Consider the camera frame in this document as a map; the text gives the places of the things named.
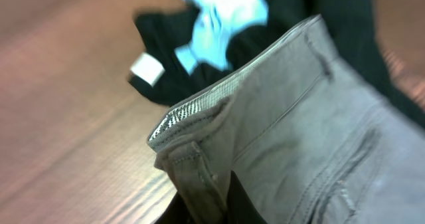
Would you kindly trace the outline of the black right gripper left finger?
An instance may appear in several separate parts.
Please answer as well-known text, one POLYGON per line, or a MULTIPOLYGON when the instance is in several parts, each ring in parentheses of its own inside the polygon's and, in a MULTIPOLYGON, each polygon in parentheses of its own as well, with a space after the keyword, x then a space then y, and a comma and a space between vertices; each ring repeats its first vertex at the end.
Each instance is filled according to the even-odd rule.
POLYGON ((176 193, 155 224, 195 224, 183 198, 176 193))

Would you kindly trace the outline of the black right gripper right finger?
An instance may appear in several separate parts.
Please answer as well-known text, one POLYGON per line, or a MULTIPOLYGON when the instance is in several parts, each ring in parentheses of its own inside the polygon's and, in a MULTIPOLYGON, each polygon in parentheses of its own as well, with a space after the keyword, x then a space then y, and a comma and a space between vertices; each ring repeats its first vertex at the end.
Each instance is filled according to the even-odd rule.
POLYGON ((231 171, 230 186, 227 195, 227 223, 229 224, 266 224, 234 171, 231 171))

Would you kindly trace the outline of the grey shorts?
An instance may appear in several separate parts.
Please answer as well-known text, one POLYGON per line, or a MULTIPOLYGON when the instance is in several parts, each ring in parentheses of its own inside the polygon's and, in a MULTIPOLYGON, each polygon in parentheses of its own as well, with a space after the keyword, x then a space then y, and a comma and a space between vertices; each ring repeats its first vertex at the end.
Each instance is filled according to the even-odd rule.
POLYGON ((229 210, 235 173, 268 223, 423 223, 424 131, 308 18, 176 104, 148 140, 197 223, 229 210))

